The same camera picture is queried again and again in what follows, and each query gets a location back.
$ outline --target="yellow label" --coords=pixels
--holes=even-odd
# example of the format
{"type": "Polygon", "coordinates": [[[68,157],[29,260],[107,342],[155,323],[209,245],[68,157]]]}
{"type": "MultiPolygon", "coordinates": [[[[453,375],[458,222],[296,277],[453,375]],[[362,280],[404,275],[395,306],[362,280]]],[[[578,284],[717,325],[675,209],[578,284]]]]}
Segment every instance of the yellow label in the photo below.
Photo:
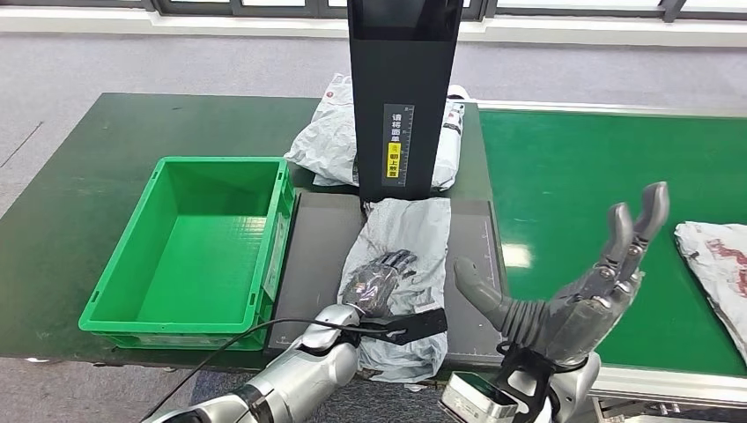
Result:
{"type": "Polygon", "coordinates": [[[387,177],[396,178],[399,176],[399,152],[401,145],[399,143],[389,143],[387,151],[387,177]]]}

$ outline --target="dark green table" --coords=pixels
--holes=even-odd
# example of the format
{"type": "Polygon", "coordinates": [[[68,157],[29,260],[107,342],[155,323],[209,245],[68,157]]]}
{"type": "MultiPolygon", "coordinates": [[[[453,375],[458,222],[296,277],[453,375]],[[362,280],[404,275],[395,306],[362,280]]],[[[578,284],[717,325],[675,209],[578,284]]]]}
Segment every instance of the dark green table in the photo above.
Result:
{"type": "MultiPolygon", "coordinates": [[[[113,349],[78,330],[78,317],[160,157],[282,155],[317,102],[102,95],[0,219],[0,356],[196,364],[204,352],[113,349]]],[[[629,397],[651,398],[662,390],[652,382],[664,378],[664,397],[721,404],[728,396],[730,404],[744,404],[744,379],[671,373],[745,375],[671,234],[685,219],[747,220],[746,137],[741,119],[506,110],[478,115],[470,105],[460,174],[447,193],[494,198],[503,245],[530,255],[529,264],[507,267],[509,290],[533,299],[549,297],[594,262],[612,203],[629,201],[636,212],[644,185],[669,181],[669,224],[644,262],[640,297],[599,348],[605,368],[595,390],[639,390],[647,394],[629,397]],[[680,390],[679,381],[688,390],[680,390]],[[701,395],[703,386],[709,391],[701,395]]],[[[292,177],[299,189],[312,189],[308,171],[294,167],[292,177]]],[[[227,352],[214,365],[265,363],[258,352],[227,352]]]]}
{"type": "MultiPolygon", "coordinates": [[[[114,349],[78,318],[147,179],[167,155],[281,156],[318,99],[103,94],[0,219],[0,356],[192,366],[205,352],[114,349]]],[[[457,198],[490,199],[477,107],[464,116],[457,198]]],[[[292,167],[294,185],[313,174],[292,167]]],[[[350,192],[350,189],[314,189],[350,192]]],[[[226,352],[217,367],[263,367],[226,352]]]]}
{"type": "Polygon", "coordinates": [[[640,293],[597,351],[603,363],[747,375],[742,357],[677,253],[685,220],[747,224],[747,120],[543,111],[480,114],[512,295],[548,298],[578,278],[607,239],[606,211],[667,181],[671,212],[642,269],[640,293]]]}

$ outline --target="robot finger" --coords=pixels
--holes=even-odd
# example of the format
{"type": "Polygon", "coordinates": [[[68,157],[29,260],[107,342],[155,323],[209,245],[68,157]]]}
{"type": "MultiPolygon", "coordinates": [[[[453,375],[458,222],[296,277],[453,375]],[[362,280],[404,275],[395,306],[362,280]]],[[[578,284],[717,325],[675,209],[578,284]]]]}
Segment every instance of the robot finger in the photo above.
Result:
{"type": "Polygon", "coordinates": [[[632,220],[628,204],[617,203],[607,212],[610,238],[602,248],[600,264],[617,267],[625,259],[633,238],[632,220]]]}
{"type": "Polygon", "coordinates": [[[389,259],[390,259],[390,258],[391,258],[391,257],[392,257],[392,256],[393,256],[394,254],[396,254],[396,253],[384,253],[384,254],[382,254],[382,255],[381,255],[380,257],[376,258],[376,259],[374,260],[374,262],[375,262],[375,263],[378,263],[378,264],[387,264],[387,262],[389,261],[389,259]]]}
{"type": "Polygon", "coordinates": [[[399,271],[400,273],[403,273],[404,270],[407,269],[407,266],[418,260],[418,256],[415,256],[410,251],[408,251],[407,253],[407,256],[402,256],[394,265],[395,269],[397,269],[397,271],[399,271]]]}
{"type": "Polygon", "coordinates": [[[624,262],[620,266],[619,280],[634,278],[648,244],[664,226],[669,216],[669,189],[666,182],[657,182],[643,189],[641,212],[633,225],[634,238],[624,262]]]}

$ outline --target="white plastic bag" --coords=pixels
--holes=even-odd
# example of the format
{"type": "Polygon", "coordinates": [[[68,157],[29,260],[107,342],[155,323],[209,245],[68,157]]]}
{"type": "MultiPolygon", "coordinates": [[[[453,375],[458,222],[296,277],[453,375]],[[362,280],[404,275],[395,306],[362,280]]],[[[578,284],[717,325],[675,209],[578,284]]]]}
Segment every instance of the white plastic bag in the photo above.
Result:
{"type": "Polygon", "coordinates": [[[747,226],[684,222],[677,246],[747,363],[747,226]]]}
{"type": "MultiPolygon", "coordinates": [[[[451,227],[448,198],[422,201],[385,198],[367,207],[370,210],[368,220],[345,259],[337,301],[343,301],[345,287],[361,265],[386,252],[408,249],[418,257],[408,266],[415,274],[399,281],[389,295],[389,310],[393,315],[408,315],[444,307],[443,286],[451,227]]],[[[382,372],[371,378],[374,381],[413,383],[434,376],[446,353],[446,332],[406,345],[362,338],[359,364],[382,372]]]]}
{"type": "MultiPolygon", "coordinates": [[[[438,190],[454,185],[459,170],[463,116],[464,105],[447,100],[431,184],[438,190]]],[[[314,185],[358,186],[355,154],[352,81],[351,77],[337,73],[316,107],[311,123],[293,140],[285,159],[314,172],[314,185]]]]}

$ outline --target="robotic hand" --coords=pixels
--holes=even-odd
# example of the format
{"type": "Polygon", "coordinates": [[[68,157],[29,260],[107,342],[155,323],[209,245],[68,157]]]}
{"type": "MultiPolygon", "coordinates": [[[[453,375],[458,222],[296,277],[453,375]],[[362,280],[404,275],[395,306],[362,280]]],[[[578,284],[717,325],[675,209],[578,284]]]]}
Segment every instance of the robotic hand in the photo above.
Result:
{"type": "Polygon", "coordinates": [[[467,422],[513,418],[517,403],[501,397],[500,392],[486,394],[485,387],[492,386],[522,404],[525,412],[515,414],[514,423],[534,421],[548,401],[554,421],[563,423],[573,414],[601,366],[594,349],[630,307],[640,288],[643,274],[638,266],[669,215],[666,182],[644,189],[641,208],[634,224],[627,204],[610,208],[610,240],[599,260],[549,301],[518,301],[502,295],[480,278],[475,264],[456,259],[457,289],[507,341],[499,345],[505,358],[492,383],[475,382],[474,378],[470,381],[465,374],[452,376],[442,398],[448,412],[467,422]],[[470,401],[460,392],[494,399],[492,404],[483,403],[484,407],[475,409],[479,401],[470,401]],[[485,419],[473,419],[475,412],[484,413],[485,419]]]}
{"type": "Polygon", "coordinates": [[[416,260],[418,257],[411,251],[400,249],[360,266],[353,272],[351,281],[343,290],[342,303],[355,307],[365,316],[389,315],[389,295],[400,280],[415,274],[415,271],[408,271],[407,266],[416,260]]]}

